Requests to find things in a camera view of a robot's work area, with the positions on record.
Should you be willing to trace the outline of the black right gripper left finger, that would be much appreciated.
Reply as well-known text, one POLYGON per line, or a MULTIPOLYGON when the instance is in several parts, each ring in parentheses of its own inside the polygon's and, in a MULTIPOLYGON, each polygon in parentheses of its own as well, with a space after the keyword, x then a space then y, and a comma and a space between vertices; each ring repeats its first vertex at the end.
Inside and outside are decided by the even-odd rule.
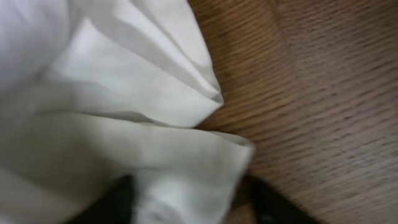
POLYGON ((95 203, 65 224, 128 224, 135 212, 134 178, 125 175, 95 203))

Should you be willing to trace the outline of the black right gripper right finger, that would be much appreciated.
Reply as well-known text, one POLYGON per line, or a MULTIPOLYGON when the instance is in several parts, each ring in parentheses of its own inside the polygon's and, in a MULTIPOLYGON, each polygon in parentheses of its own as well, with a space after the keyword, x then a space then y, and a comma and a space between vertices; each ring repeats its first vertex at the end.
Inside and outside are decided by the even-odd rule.
POLYGON ((319 224, 260 178, 247 176, 246 183, 257 224, 319 224))

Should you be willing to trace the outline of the white t-shirt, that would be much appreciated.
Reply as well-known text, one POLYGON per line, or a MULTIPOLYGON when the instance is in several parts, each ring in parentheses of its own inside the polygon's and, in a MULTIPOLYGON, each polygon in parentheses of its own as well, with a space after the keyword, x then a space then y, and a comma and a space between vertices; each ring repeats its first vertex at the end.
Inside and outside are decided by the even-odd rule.
POLYGON ((188 1, 1 2, 1 222, 68 223, 113 187, 128 223, 223 223, 254 146, 188 1))

